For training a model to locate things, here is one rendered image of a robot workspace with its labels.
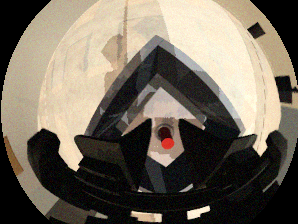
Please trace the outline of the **red peg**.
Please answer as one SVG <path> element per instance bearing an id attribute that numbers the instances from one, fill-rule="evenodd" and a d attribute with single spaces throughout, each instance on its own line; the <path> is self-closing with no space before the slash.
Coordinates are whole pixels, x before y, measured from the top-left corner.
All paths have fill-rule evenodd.
<path id="1" fill-rule="evenodd" d="M 164 149 L 169 149 L 174 147 L 174 141 L 172 139 L 172 133 L 170 133 L 168 127 L 160 128 L 161 143 Z"/>

